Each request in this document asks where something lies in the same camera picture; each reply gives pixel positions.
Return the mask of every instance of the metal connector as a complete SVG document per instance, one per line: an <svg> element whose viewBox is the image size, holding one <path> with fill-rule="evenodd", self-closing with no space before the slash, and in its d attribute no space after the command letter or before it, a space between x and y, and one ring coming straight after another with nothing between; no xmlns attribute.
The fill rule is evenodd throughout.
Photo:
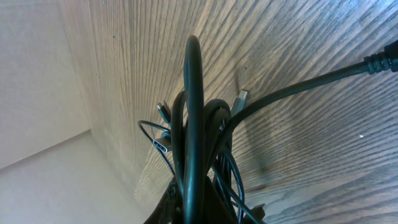
<svg viewBox="0 0 398 224"><path fill-rule="evenodd" d="M168 124L171 125L172 122L172 114L170 112L170 108L167 105L166 101L164 101L164 105L158 103L156 105L157 109L159 110L160 115L162 116L163 120Z"/></svg>
<svg viewBox="0 0 398 224"><path fill-rule="evenodd" d="M153 140L153 145L163 152L170 152L172 150L172 142L168 137L161 137Z"/></svg>
<svg viewBox="0 0 398 224"><path fill-rule="evenodd" d="M241 90L241 92L239 93L239 97L235 98L235 102L231 110L232 116L235 116L246 106L246 103L248 102L248 94L248 91Z"/></svg>

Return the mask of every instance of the cable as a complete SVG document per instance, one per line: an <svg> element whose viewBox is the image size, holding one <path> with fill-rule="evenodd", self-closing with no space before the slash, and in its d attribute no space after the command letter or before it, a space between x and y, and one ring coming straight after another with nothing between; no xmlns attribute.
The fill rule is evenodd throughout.
<svg viewBox="0 0 398 224"><path fill-rule="evenodd" d="M210 168L215 172L213 185L225 208L238 223L243 215L260 223L244 204L244 187L241 175L231 153L232 133L237 125L261 108L303 91L326 85L364 72L370 74L391 69L398 71L398 41L385 46L384 52L364 58L364 62L351 65L319 77L306 80L264 96L231 117L229 105L219 99L203 103L203 80L199 41L191 36L187 40L184 60L184 87L174 100L170 114L171 130L148 121L139 121L139 126L151 142L142 124L171 134L172 153L176 172L163 152L155 147L176 176L178 189L183 199L184 223L201 223L204 201L204 178ZM183 125L183 108L187 104L189 122ZM231 172L236 180L238 195L231 187ZM233 209L238 207L238 217Z"/></svg>
<svg viewBox="0 0 398 224"><path fill-rule="evenodd" d="M173 175L175 175L175 172L174 172L174 169L173 169L171 163L170 163L169 160L166 158L166 156L164 155L164 153L162 152L162 150L159 149L158 147L156 147L156 146L154 145L154 140L149 136L149 134L147 133L147 131L145 131L144 127L142 126L143 124L146 124L146 125L151 126L151 127L153 127L153 128L157 128L157 129L159 129L159 130L168 131L168 132L170 132L170 129L165 128L165 127L163 127L163 126L161 126L161 125L152 123L152 122L150 122L150 121L138 121L138 126L139 126L139 128L141 129L141 131L145 134L145 136L147 136L147 138L149 139L150 143L151 143L151 144L155 147L155 149L160 153L160 156L162 156L164 162L165 162L166 165L169 167L171 173L172 173Z"/></svg>

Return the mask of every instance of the thick black cable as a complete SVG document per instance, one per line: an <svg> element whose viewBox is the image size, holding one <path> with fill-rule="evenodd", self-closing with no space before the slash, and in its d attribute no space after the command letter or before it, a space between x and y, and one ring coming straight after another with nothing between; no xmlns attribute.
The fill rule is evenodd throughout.
<svg viewBox="0 0 398 224"><path fill-rule="evenodd" d="M222 147L222 145L226 142L226 140L232 135L234 129L237 125L243 121L248 116L252 115L253 113L257 112L259 109L275 102L286 98L288 96L292 96L297 93L301 93L303 91L310 90L312 88L322 86L337 80L341 80L346 77L350 77L352 75L357 75L360 73L368 72L368 65L366 62L357 63L334 72L327 73L325 75L321 75L319 77L315 77L310 80L302 81L296 83L294 85L288 86L281 90L277 90L267 96L264 96L254 103L247 106L245 109L241 110L238 114L233 116L231 120L227 123L226 127L224 128L223 132L218 136L216 140L216 144L213 148L214 155L217 155ZM212 164L216 157L213 155L210 158L210 164Z"/></svg>
<svg viewBox="0 0 398 224"><path fill-rule="evenodd" d="M214 116L215 111L217 111L218 109L224 109L228 113L224 117L227 121L229 121L231 119L231 110L230 110L227 102L225 102L224 100L221 100L221 99L210 100L205 105L205 108L203 109L204 120L205 120L205 130L206 130L206 144L205 144L205 158L206 158L205 167L206 167L206 170L209 170L211 167L210 158L213 155L212 150L213 150L214 144L216 142L215 134L210 133L210 130L212 130L212 128L210 128L210 125L213 123L212 122L213 119L210 118L210 116ZM219 126L215 127L215 129L217 130L217 135L220 134L218 132L219 131L218 128L219 128Z"/></svg>
<svg viewBox="0 0 398 224"><path fill-rule="evenodd" d="M183 220L201 223L205 189L205 152L203 124L203 74L199 40L190 36L185 55L187 59L188 103L190 122L187 128L188 147L185 155L183 183Z"/></svg>
<svg viewBox="0 0 398 224"><path fill-rule="evenodd" d="M174 100L172 108L172 148L173 160L178 189L183 197L183 181L185 167L185 136L183 130L183 109L188 98L187 91L181 91Z"/></svg>
<svg viewBox="0 0 398 224"><path fill-rule="evenodd" d="M231 111L229 110L229 107L226 108L220 108L222 104L224 104L224 101L213 101L213 105L206 105L205 106L205 114L210 114L207 117L206 120L206 143L205 143L205 149L212 148L216 137L219 135L221 128L223 126L224 122L228 122L231 119ZM231 146L228 144L225 144L224 150L218 155L218 161L220 163L221 167L221 173L222 173L222 178L224 178L225 181L231 186L231 169L229 166L229 161L227 160L226 156L224 155L224 151L231 151ZM223 190L222 186L217 187L216 190L223 196L224 199L224 204L227 208L227 210L230 212L230 214L238 220L236 216L236 212L233 208L233 205L231 203L231 196L227 191Z"/></svg>

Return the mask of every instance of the wooden surface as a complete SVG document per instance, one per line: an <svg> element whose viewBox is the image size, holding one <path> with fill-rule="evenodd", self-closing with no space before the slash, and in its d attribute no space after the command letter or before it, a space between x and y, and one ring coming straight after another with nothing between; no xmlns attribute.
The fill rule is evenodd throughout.
<svg viewBox="0 0 398 224"><path fill-rule="evenodd" d="M171 175L137 127L183 88L201 43L205 101L232 105L362 61L398 34L397 1L61 0L94 137L150 214ZM234 132L250 207L267 223L398 222L397 74L347 78L273 103Z"/></svg>
<svg viewBox="0 0 398 224"><path fill-rule="evenodd" d="M57 1L0 1L0 169L89 130Z"/></svg>

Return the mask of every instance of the cable plug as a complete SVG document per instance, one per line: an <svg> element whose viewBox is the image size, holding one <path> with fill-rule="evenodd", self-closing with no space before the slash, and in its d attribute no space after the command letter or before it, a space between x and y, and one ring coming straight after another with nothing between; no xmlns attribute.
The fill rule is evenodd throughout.
<svg viewBox="0 0 398 224"><path fill-rule="evenodd" d="M162 137L154 139L152 143L163 152L170 152L172 150L172 137L168 132L163 132Z"/></svg>
<svg viewBox="0 0 398 224"><path fill-rule="evenodd" d="M384 47L384 51L365 57L369 74L379 73L391 69L398 72L398 40Z"/></svg>
<svg viewBox="0 0 398 224"><path fill-rule="evenodd" d="M167 106L166 101L164 101L164 105L162 105L161 103L157 104L157 109L159 110L159 113L161 115L161 117L163 118L163 120L169 125L171 126L172 123L172 114L170 112L170 108L169 106Z"/></svg>

